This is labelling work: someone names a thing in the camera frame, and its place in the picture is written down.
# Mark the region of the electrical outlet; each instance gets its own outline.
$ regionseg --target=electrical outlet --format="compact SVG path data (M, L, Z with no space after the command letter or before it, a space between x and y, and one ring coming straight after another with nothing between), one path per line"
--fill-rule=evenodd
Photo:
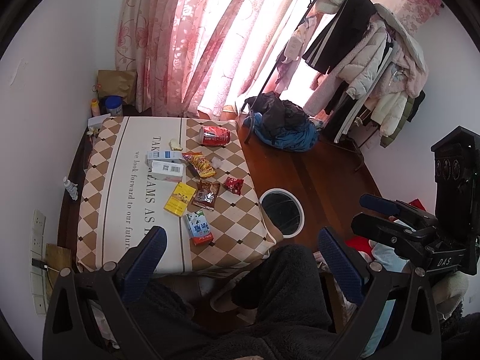
M32 294L43 296L43 275L30 272L30 284L32 285Z
M37 312L37 315L46 315L47 307L45 305L45 299L43 298L43 295L33 295L33 302L35 304L35 311Z
M32 231L30 239L30 251L33 251L40 256L43 255L43 235Z
M42 256L38 253L35 253L34 251L30 251L30 258L41 260ZM30 260L30 272L33 272L37 275L43 275L43 271L40 268L37 268L36 266L32 266L32 260Z
M35 210L33 213L32 221L32 230L35 233L43 235L43 230L45 229L45 215L40 212L40 210Z

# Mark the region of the hanging clothes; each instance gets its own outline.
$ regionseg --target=hanging clothes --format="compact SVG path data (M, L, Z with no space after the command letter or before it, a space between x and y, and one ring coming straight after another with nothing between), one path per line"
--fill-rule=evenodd
M383 54L383 60L382 60L382 63L380 64L380 66L378 67L378 70L376 71L376 78L375 80L371 83L371 86L370 88L368 89L368 91L363 95L363 97L361 97L360 99L356 100L356 102L354 103L349 103L349 106L351 105L351 110L350 112L348 113L347 117L345 118L342 126L340 127L340 129L338 130L338 133L334 139L334 142L335 143L338 143L341 136L343 134L347 134L352 126L352 124L354 123L355 121L355 117L356 115L358 115L358 112L360 111L360 109L362 108L362 105L364 105L365 101L368 99L371 91L374 89L378 79L380 79L381 75L383 74L383 72L385 71L386 67L388 66L388 64L390 63L391 61L391 58L392 58L392 55L393 55L393 51L396 50L398 48L398 44L397 42L393 41L393 43L388 43L386 46L386 53Z
M422 104L423 100L425 100L425 92L421 91L420 95L416 97L413 102L412 112L410 113L410 116L407 119L409 122L411 122L413 117L417 114L417 111L419 110L420 104Z
M391 10L384 7L382 4L374 4L374 6L379 16L385 20L385 22L403 39L406 49L412 56L419 69L423 72L427 72L427 63L425 62L425 57L423 56L422 47L415 40L415 38L407 32L403 24L400 22L400 20L398 20Z
M349 87L348 82L343 81L340 84L337 91L333 95L332 99L328 102L327 106L324 109L324 111L327 115L330 115L330 113L333 111L333 109L338 105L338 103L340 103L343 92L345 92L345 89L347 89L348 87Z
M416 98L425 86L428 78L428 67L420 69L410 55L404 40L397 37L399 50L395 53L392 63L380 78L372 97L383 97L390 93L406 91L408 96Z
M343 82L338 78L340 71L350 64L354 58L369 44L370 40L376 33L386 34L385 23L377 15L371 17L371 22L368 30L363 35L360 42L340 61L337 66L326 76L320 76L318 79L319 84L315 91L311 94L308 101L305 103L303 110L310 116L317 115L322 109L324 109L329 101L332 99L335 91Z
M303 55L305 62L323 74L332 70L362 39L375 13L370 0L344 0L333 20Z
M409 97L406 101L406 105L405 105L405 109L403 111L403 115L400 119L400 122L398 123L398 126L397 128L395 129L394 133L388 137L382 137L380 139L380 145L381 147L387 147L389 144L391 144L395 138L398 136L398 134L400 133L400 131L402 130L403 126L405 126L405 123L408 121L408 122L411 122L412 121L412 118L415 116L418 108L415 110L414 112L414 106L415 106L415 103L417 102L417 104L419 105L419 103L421 103L423 101L423 99L425 98L425 92L424 91L421 91L420 92L420 96L417 97L416 99L412 99L411 97Z
M405 91L389 93L380 99L370 97L365 105L372 110L371 120L380 125L380 134L388 137L392 135L403 115L407 98Z
M338 74L338 78L350 85L346 93L352 99L359 99L371 88L378 76L380 64L386 56L388 34L385 25L380 26L367 45Z
M360 111L358 112L357 116L353 123L355 126L366 126L371 122L371 111L364 105L361 106Z
M305 21L295 31L294 36L296 34L300 35L303 31L305 32L305 35L301 38L302 46L296 59L288 60L284 55L283 61L281 61L281 63L277 66L278 79L275 82L275 84L277 84L275 87L276 93L282 93L284 90L289 88L292 77L297 71L300 61L302 60L301 55L305 53L308 43L317 29L317 24L318 21L316 16L306 17Z
M338 132L342 128L342 124L347 118L349 112L355 106L356 100L352 99L345 92L343 93L342 103L335 110L332 117L328 120L327 125L323 128L322 134L329 141L333 142Z

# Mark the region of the wooden floor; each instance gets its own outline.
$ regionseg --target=wooden floor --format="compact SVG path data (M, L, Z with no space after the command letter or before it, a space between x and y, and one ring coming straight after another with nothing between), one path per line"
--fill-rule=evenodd
M324 226L332 226L344 239L353 236L350 223L362 211L359 198L364 193L380 196L366 166L359 171L356 154L318 142L304 153L274 149L241 127L238 136L258 196L271 188L291 192L300 201L305 213L303 230L293 242L318 250L316 238Z

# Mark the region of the white wall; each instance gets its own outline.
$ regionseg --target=white wall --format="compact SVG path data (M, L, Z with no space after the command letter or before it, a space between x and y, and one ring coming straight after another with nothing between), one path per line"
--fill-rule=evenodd
M426 22L415 37L430 68L424 88L426 98L390 146L364 146L364 155L383 197L405 202L419 198L428 211L434 212L431 145L459 125L480 134L480 52L448 8ZM479 292L477 275L464 301L466 312L480 311Z
M123 0L97 0L95 50L97 70L115 70L115 46Z
M62 179L95 82L94 11L95 0L42 1L0 61L0 308L36 359L45 318L30 290L30 229L38 208L44 243L57 243Z

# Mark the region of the power cord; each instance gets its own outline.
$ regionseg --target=power cord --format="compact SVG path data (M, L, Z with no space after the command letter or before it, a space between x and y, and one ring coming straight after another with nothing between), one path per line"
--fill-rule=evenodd
M49 281L50 287L53 290L52 282L50 281L49 271L55 271L57 273L59 273L60 271L57 271L55 268L49 267L48 264L46 264L45 262L43 262L40 259L32 259L32 266L34 266L36 268L40 268L42 271L46 271L45 276L46 276L47 280Z

